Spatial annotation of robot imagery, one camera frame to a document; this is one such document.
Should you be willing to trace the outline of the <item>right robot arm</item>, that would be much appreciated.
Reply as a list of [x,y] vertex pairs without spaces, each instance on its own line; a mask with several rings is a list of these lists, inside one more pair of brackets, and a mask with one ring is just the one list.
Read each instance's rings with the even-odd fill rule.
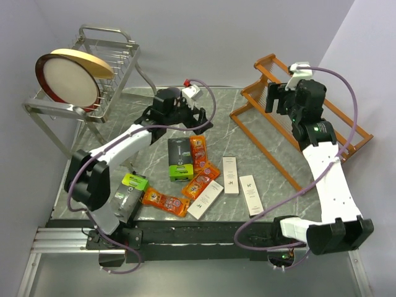
[[320,222],[277,217],[270,237],[277,246],[301,241],[315,255],[356,250],[374,231],[372,220],[363,218],[352,198],[337,155],[335,130],[322,116],[325,94],[325,85],[315,80],[300,80],[293,90],[272,82],[265,106],[266,113],[276,111],[290,118],[293,137],[317,181],[321,204]]

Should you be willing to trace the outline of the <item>orange wooden shelf rack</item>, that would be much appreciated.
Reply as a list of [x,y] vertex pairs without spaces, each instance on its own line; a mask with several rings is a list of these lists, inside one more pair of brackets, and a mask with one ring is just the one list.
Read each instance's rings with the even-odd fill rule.
[[345,146],[346,149],[340,156],[341,162],[345,162],[359,149],[367,144],[374,136],[366,132],[362,127],[356,126],[355,132],[362,138],[357,144],[352,144],[344,138],[337,130],[330,127],[330,123],[321,117],[323,109],[317,103],[306,102],[298,105],[293,98],[293,91],[285,89],[285,83],[272,73],[274,66],[288,73],[288,67],[282,63],[274,54],[267,55],[254,64],[254,68],[261,72],[258,81],[245,87],[241,95],[247,100],[242,107],[232,111],[230,118],[242,129],[256,147],[269,159],[276,169],[297,191],[302,187],[275,159],[254,134],[245,126],[238,116],[255,108],[263,117],[289,141],[295,149],[302,151],[308,144],[318,144],[320,137],[329,139]]

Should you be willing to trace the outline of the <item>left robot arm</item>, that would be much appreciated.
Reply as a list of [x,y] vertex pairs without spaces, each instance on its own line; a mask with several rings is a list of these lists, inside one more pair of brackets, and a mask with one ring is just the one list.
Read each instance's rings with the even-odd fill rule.
[[114,249],[123,241],[117,229],[119,218],[110,206],[110,174],[139,151],[148,148],[169,129],[192,131],[199,135],[212,128],[211,118],[204,108],[196,106],[202,90],[196,84],[182,89],[160,89],[134,123],[121,135],[99,148],[73,154],[64,190],[68,201],[80,204],[78,211],[86,212],[101,233],[101,242]]

